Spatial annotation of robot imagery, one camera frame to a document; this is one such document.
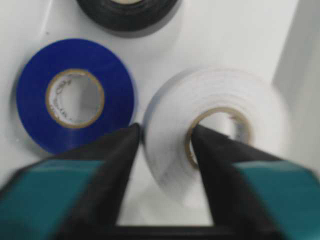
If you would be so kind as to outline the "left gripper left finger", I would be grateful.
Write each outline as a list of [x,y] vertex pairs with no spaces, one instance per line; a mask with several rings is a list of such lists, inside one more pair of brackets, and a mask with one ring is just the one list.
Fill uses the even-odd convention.
[[117,222],[140,126],[16,170],[0,190],[3,240],[84,240]]

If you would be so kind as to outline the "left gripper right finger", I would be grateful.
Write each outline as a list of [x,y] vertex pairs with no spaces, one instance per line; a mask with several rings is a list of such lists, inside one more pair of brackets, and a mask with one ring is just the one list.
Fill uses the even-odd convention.
[[317,240],[320,182],[308,168],[198,125],[191,134],[218,226],[240,240]]

